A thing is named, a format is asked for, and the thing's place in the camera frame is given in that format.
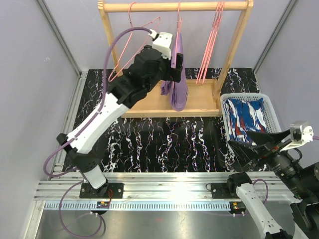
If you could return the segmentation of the blue patterned trousers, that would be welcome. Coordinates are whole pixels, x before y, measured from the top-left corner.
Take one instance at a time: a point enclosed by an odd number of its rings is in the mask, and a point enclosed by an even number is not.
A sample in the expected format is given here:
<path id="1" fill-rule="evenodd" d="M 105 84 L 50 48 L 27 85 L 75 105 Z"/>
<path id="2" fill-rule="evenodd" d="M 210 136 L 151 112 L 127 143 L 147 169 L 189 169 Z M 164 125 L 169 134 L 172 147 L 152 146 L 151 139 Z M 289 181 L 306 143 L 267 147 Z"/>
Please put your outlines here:
<path id="1" fill-rule="evenodd" d="M 223 101 L 223 107 L 228 127 L 226 131 L 231 140 L 255 145 L 248 132 L 266 132 L 263 98 L 251 102 L 227 98 Z"/>

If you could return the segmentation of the purple trousers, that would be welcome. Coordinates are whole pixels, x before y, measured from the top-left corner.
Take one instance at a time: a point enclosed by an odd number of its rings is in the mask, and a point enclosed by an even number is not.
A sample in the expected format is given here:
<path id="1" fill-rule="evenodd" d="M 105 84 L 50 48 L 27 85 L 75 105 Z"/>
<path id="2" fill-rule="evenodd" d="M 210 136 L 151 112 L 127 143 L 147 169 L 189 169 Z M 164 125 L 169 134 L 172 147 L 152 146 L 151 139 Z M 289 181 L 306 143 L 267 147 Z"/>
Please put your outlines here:
<path id="1" fill-rule="evenodd" d="M 173 42 L 171 67 L 175 68 L 176 54 L 183 54 L 182 34 L 179 32 Z M 161 84 L 161 95 L 169 95 L 170 104 L 175 111 L 184 110 L 188 97 L 188 86 L 186 82 L 186 74 L 184 62 L 182 63 L 181 80 L 179 83 L 163 81 Z"/>

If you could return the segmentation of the pink hanger holding purple trousers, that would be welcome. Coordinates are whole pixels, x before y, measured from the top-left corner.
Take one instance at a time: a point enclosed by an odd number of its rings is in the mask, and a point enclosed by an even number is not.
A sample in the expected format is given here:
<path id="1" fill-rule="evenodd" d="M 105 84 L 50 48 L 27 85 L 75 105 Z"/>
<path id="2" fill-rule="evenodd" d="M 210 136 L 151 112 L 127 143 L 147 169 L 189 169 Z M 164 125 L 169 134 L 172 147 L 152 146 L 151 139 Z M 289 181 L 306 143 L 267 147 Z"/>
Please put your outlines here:
<path id="1" fill-rule="evenodd" d="M 177 69 L 179 67 L 179 65 L 177 65 L 177 44 L 178 44 L 178 38 L 179 38 L 179 32 L 180 32 L 180 1 L 178 2 L 178 7 L 177 7 L 177 24 L 176 24 L 176 38 L 175 38 L 175 60 L 174 60 L 174 65 L 175 65 L 175 69 Z M 173 82 L 172 84 L 172 93 L 175 94 L 176 93 L 176 86 L 175 86 L 176 82 Z"/>

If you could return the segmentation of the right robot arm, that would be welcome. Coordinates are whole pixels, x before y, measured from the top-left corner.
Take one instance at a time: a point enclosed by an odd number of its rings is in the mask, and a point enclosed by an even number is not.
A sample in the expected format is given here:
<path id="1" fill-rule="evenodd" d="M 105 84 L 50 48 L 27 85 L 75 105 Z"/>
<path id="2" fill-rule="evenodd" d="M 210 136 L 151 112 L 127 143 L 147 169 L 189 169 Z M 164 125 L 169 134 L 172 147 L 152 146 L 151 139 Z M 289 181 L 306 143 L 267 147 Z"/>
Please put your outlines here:
<path id="1" fill-rule="evenodd" d="M 295 224 L 288 234 L 271 216 L 264 203 L 257 199 L 256 189 L 247 173 L 229 176 L 227 194 L 239 197 L 246 206 L 262 239 L 317 239 L 319 237 L 319 165 L 302 168 L 299 160 L 287 152 L 312 142 L 311 129 L 287 130 L 279 133 L 249 131 L 254 144 L 230 140 L 228 144 L 241 166 L 266 164 L 299 202 L 291 203 Z"/>

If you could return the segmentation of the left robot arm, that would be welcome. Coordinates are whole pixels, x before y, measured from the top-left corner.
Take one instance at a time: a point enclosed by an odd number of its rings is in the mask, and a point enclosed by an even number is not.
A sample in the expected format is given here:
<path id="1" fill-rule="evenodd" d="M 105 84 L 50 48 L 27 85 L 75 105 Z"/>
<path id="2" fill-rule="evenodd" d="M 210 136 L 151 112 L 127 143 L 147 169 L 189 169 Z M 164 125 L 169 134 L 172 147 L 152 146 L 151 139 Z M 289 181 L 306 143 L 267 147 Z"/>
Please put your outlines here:
<path id="1" fill-rule="evenodd" d="M 100 168 L 100 159 L 92 153 L 94 144 L 113 122 L 144 99 L 159 81 L 180 82 L 182 64 L 182 53 L 165 59 L 160 51 L 146 45 L 135 56 L 133 64 L 108 85 L 102 100 L 89 116 L 72 132 L 57 137 L 97 198 L 106 196 L 109 182 Z"/>

